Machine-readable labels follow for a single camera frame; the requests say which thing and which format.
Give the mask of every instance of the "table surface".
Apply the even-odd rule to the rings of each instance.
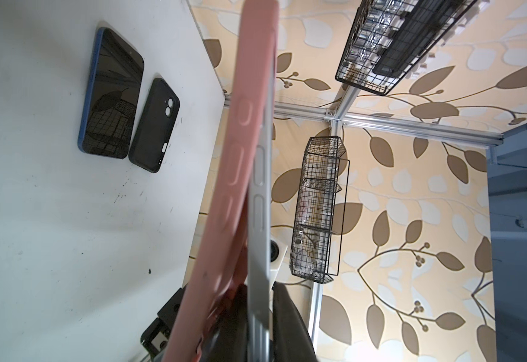
[[[156,174],[76,145],[96,29],[181,106]],[[0,361],[130,361],[180,287],[224,96],[185,0],[0,1]]]

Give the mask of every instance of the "wire basket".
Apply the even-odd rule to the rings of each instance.
[[[331,282],[331,275],[338,275],[340,270],[340,250],[336,273],[329,272],[328,264],[336,192],[342,190],[338,184],[340,163],[349,163],[341,159],[344,152],[346,149],[338,136],[312,137],[303,155],[289,270],[295,276],[322,284]]]
[[[476,1],[363,0],[336,80],[388,94]]]

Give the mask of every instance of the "blue smartphone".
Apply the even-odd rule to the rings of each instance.
[[[129,154],[144,62],[126,41],[100,28],[80,122],[79,149],[123,159]]]

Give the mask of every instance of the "floral wallpaper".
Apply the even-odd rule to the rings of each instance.
[[[231,93],[242,0],[189,0],[223,89]],[[490,1],[386,97],[352,112],[501,133],[527,122],[527,0]],[[334,106],[334,79],[360,0],[280,0],[276,100]]]
[[[224,110],[184,284],[193,268],[218,170]],[[310,137],[327,123],[274,119],[272,237],[291,244],[300,167]],[[484,150],[345,127],[350,160],[346,212],[336,199],[318,358],[323,362],[496,361],[492,259]],[[304,320],[310,282],[291,275],[289,250],[277,281]]]

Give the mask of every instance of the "smartphone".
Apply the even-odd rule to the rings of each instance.
[[[129,153],[143,57],[117,33],[100,28],[95,39],[79,149],[87,154],[123,159]]]
[[[179,98],[169,85],[155,78],[129,151],[132,163],[153,173],[161,168],[179,105]]]

